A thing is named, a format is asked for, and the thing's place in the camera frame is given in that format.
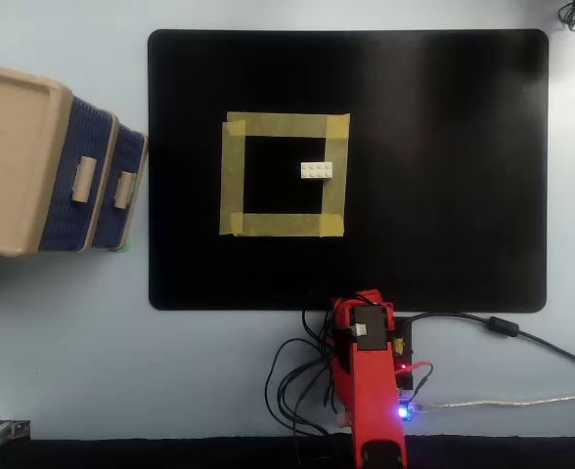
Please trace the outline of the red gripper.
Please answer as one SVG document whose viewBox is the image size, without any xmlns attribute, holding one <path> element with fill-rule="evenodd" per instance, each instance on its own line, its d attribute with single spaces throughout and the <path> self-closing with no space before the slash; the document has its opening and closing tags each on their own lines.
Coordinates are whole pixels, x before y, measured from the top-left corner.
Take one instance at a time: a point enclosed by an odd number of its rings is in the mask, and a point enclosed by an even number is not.
<svg viewBox="0 0 575 469">
<path fill-rule="evenodd" d="M 385 302 L 377 289 L 349 292 L 332 300 L 332 311 L 337 319 L 353 319 L 354 308 L 362 306 L 380 308 L 386 319 L 394 317 L 393 304 Z"/>
</svg>

